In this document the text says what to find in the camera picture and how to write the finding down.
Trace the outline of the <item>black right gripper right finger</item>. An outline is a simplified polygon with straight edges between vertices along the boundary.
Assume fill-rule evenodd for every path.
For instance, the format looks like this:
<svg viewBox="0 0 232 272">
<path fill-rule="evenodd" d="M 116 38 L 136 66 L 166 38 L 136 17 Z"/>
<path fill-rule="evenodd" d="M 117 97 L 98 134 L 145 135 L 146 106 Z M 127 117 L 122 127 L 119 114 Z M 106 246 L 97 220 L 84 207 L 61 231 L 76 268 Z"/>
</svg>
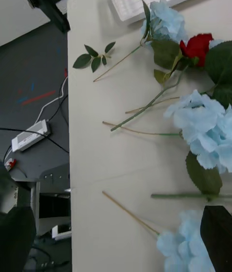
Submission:
<svg viewBox="0 0 232 272">
<path fill-rule="evenodd" d="M 200 234 L 217 272 L 232 272 L 232 215 L 224 206 L 205 206 Z"/>
</svg>

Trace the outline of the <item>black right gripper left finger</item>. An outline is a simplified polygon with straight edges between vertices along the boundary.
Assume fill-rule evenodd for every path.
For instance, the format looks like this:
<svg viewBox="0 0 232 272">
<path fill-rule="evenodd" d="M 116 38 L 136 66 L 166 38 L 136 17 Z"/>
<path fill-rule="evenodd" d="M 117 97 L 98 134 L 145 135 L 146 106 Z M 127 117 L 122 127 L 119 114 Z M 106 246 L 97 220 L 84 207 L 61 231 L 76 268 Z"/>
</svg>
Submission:
<svg viewBox="0 0 232 272">
<path fill-rule="evenodd" d="M 0 271 L 21 272 L 36 236 L 30 207 L 13 207 L 0 214 Z"/>
</svg>

